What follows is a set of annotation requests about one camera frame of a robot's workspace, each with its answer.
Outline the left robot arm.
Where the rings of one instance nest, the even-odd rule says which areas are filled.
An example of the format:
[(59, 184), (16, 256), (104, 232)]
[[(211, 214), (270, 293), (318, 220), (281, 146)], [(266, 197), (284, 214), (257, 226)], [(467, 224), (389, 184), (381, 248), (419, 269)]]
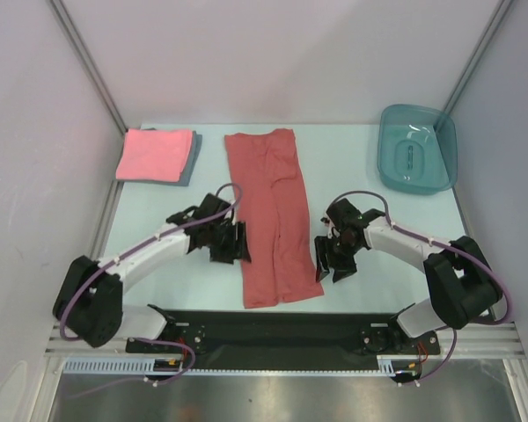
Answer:
[(124, 295), (160, 266), (206, 248), (212, 262), (249, 262), (246, 224), (235, 204), (207, 194), (198, 206), (169, 216), (151, 236), (111, 258), (74, 259), (52, 314), (61, 337), (99, 348), (113, 338), (143, 338), (158, 352), (176, 341), (172, 317), (156, 305), (126, 305)]

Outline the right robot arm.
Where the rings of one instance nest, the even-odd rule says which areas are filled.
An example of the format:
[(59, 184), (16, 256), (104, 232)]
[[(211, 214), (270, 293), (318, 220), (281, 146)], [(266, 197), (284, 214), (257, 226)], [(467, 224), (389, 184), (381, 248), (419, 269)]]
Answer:
[(354, 275), (361, 250), (391, 255), (425, 276), (429, 298), (400, 311), (388, 331), (389, 344), (399, 353), (410, 352), (429, 331), (478, 324), (504, 297), (479, 245), (468, 236), (445, 242), (419, 235), (392, 221), (387, 210), (361, 212), (346, 198), (332, 202), (321, 221), (326, 234), (314, 239), (316, 280)]

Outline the red t shirt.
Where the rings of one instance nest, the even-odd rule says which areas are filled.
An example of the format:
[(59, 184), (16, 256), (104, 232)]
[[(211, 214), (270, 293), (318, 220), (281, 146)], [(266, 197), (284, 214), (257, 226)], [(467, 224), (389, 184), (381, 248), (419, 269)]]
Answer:
[(294, 132), (226, 135), (224, 145), (231, 181), (242, 189), (238, 218), (246, 224), (251, 256), (241, 263), (244, 306), (274, 307), (322, 296)]

